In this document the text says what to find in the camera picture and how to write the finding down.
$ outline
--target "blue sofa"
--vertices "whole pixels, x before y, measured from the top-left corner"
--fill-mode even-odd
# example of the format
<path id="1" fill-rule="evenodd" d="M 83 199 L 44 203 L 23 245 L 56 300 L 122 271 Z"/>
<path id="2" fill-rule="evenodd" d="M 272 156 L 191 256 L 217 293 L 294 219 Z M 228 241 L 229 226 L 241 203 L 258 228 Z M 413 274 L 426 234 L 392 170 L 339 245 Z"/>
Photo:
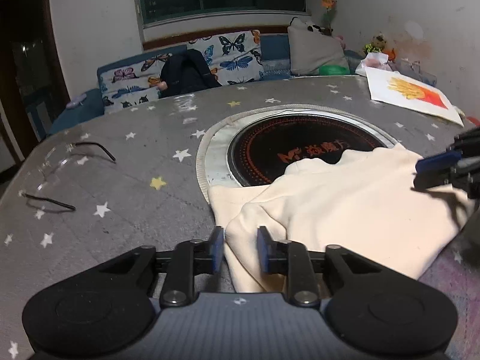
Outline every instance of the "blue sofa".
<path id="1" fill-rule="evenodd" d="M 261 35 L 260 45 L 262 49 L 262 64 L 264 69 L 262 80 L 281 80 L 290 78 L 290 46 L 288 35 Z M 177 54 L 185 51 L 186 49 L 187 46 L 185 44 L 166 47 L 101 66 L 97 70 L 98 82 L 100 83 L 100 75 L 104 72 L 111 71 L 115 68 L 136 64 L 159 54 Z M 82 102 L 82 105 L 79 105 L 74 109 L 64 110 L 62 114 L 54 121 L 49 131 L 50 135 L 104 114 L 100 90 L 98 88 L 91 89 L 87 91 L 86 94 L 87 98 Z"/>

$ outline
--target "sofa armrest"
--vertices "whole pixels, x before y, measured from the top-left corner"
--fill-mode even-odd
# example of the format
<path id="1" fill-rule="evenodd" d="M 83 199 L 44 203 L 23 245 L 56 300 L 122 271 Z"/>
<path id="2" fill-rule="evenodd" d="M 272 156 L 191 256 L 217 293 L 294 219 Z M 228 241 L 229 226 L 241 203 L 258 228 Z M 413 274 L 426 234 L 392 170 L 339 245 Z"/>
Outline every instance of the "sofa armrest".
<path id="1" fill-rule="evenodd" d="M 49 135 L 71 128 L 79 123 L 86 122 L 94 117 L 102 116 L 105 113 L 102 101 L 102 92 L 98 89 L 91 89 L 86 92 L 86 99 L 82 104 L 73 109 L 65 109 L 54 121 L 49 130 Z"/>

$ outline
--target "plastic bag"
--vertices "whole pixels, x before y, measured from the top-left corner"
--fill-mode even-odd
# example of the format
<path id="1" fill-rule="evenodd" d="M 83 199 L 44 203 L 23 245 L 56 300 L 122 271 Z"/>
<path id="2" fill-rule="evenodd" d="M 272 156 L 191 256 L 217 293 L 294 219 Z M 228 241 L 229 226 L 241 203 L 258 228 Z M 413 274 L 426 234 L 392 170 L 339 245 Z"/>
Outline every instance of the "plastic bag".
<path id="1" fill-rule="evenodd" d="M 388 65 L 388 55 L 382 52 L 369 52 L 365 59 L 358 64 L 355 73 L 359 76 L 366 77 L 365 67 L 381 69 L 383 71 L 392 71 Z"/>

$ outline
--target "eyeglasses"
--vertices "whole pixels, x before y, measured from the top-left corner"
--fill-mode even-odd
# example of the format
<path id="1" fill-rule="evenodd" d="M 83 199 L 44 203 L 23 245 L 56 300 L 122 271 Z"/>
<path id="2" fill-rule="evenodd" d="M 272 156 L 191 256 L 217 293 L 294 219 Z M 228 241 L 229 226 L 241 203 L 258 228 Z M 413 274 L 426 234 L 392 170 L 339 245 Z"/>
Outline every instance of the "eyeglasses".
<path id="1" fill-rule="evenodd" d="M 74 153 L 74 149 L 82 146 L 97 146 L 102 149 L 114 163 L 117 162 L 116 158 L 103 145 L 97 142 L 81 141 L 68 144 L 59 143 L 47 153 L 44 161 L 36 170 L 27 173 L 23 180 L 22 188 L 19 191 L 19 196 L 31 200 L 49 202 L 68 210 L 75 211 L 75 206 L 49 198 L 45 193 L 49 187 L 57 185 L 60 182 L 59 173 L 75 158 L 73 154 L 79 155 L 78 153 Z"/>

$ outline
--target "green object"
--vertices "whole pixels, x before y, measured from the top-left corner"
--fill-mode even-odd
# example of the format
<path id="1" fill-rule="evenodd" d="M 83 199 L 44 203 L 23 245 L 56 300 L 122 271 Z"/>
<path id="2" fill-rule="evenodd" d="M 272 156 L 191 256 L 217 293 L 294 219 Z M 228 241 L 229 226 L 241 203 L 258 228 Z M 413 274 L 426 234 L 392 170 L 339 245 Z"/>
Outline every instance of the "green object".
<path id="1" fill-rule="evenodd" d="M 374 46 L 373 43 L 366 44 L 365 47 L 363 48 L 363 51 L 365 52 L 365 54 L 383 52 L 383 50 L 380 47 Z"/>
<path id="2" fill-rule="evenodd" d="M 324 64 L 318 68 L 318 74 L 320 76 L 345 76 L 350 74 L 350 69 L 337 64 Z"/>

